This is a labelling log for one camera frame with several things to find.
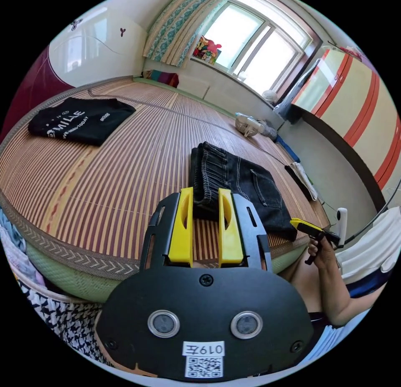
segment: black and white fabric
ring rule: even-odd
[[[17,280],[35,312],[58,337],[81,354],[111,366],[100,352],[94,336],[95,318],[102,307],[100,303],[74,302],[68,297],[65,297],[67,302],[63,302]]]
[[[28,131],[35,136],[101,146],[135,111],[117,99],[69,97],[56,107],[40,110],[29,122]]]

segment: red stripe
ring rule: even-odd
[[[320,59],[321,61],[324,60],[330,50],[326,50],[325,53],[323,54],[323,57]],[[295,96],[294,100],[292,101],[292,104],[295,104],[297,102],[297,100],[300,98],[300,96],[302,95],[302,93],[305,91],[305,89],[307,88],[307,86],[309,85],[309,82],[311,79],[313,79],[313,77],[317,74],[317,71],[319,71],[319,64],[316,66],[316,68],[313,70],[312,75],[309,77],[309,79],[305,82],[305,85],[302,86],[301,90],[298,92],[298,94]]]
[[[337,71],[337,81],[334,84],[334,86],[330,85],[325,94],[322,96],[320,100],[324,98],[324,96],[327,96],[326,99],[320,104],[320,107],[317,107],[317,105],[314,107],[313,111],[316,111],[316,116],[318,118],[321,118],[321,116],[326,112],[326,110],[329,108],[330,104],[333,102],[334,98],[337,96],[338,91],[340,90],[343,82],[340,81],[340,77],[342,79],[345,79],[348,75],[348,72],[350,71],[351,64],[352,64],[353,58],[350,56],[344,57],[343,61],[341,62],[341,65]]]
[[[369,105],[366,115],[363,117],[359,127],[357,128],[357,130],[354,132],[354,134],[349,139],[348,144],[351,147],[354,147],[356,145],[359,138],[365,132],[365,129],[367,128],[370,120],[373,117],[373,113],[376,109],[376,104],[377,104],[377,100],[379,97],[379,90],[380,90],[380,78],[377,74],[375,74],[375,87],[374,87],[374,91],[373,91],[372,101],[371,101],[371,104]]]
[[[317,117],[319,117],[319,115],[317,115],[317,112],[318,111],[320,112],[320,108],[322,107],[323,103],[326,101],[326,99],[331,94],[333,88],[336,87],[337,85],[339,85],[338,89],[341,87],[341,84],[338,82],[338,79],[341,76],[342,72],[344,71],[344,68],[349,60],[352,60],[352,58],[348,54],[345,54],[343,60],[341,61],[340,67],[337,70],[336,75],[334,76],[334,78],[332,80],[330,80],[330,84],[327,87],[326,91],[323,93],[322,97],[319,99],[319,101],[313,107],[313,109],[311,111],[312,114],[315,114]],[[327,110],[327,107],[323,110],[323,112],[320,115],[322,115]]]
[[[386,158],[383,161],[383,164],[380,166],[378,172],[375,175],[376,182],[378,183],[380,189],[383,189],[384,186],[387,184],[388,180],[390,179],[394,171],[394,168],[397,165],[400,153],[401,153],[401,124],[400,124],[400,117],[397,116],[397,126],[394,132],[393,141],[391,142],[390,149],[387,153]]]
[[[348,144],[350,144],[351,137],[354,135],[356,130],[359,128],[363,119],[365,118],[366,114],[368,113],[369,107],[372,103],[373,94],[374,94],[374,91],[376,88],[376,77],[377,77],[377,75],[372,71],[371,84],[369,86],[368,95],[366,96],[365,102],[364,102],[358,116],[356,117],[355,121],[353,122],[350,129],[347,131],[347,133],[344,136],[344,140]]]

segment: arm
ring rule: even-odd
[[[336,264],[319,269],[319,278],[323,310],[335,326],[343,326],[371,308],[385,286],[369,295],[351,298]]]
[[[333,325],[343,326],[353,317],[371,308],[385,284],[369,295],[351,298],[339,272],[333,248],[325,238],[321,243],[322,251],[314,263],[319,270],[322,308]],[[317,251],[315,245],[316,243],[311,241],[309,254],[313,256]]]

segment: jeans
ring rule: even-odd
[[[253,203],[267,233],[297,237],[280,191],[269,171],[207,142],[191,154],[194,215],[218,220],[218,190],[230,189]]]

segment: patterned curtain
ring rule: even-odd
[[[173,0],[150,29],[143,56],[181,67],[205,24],[228,0]]]

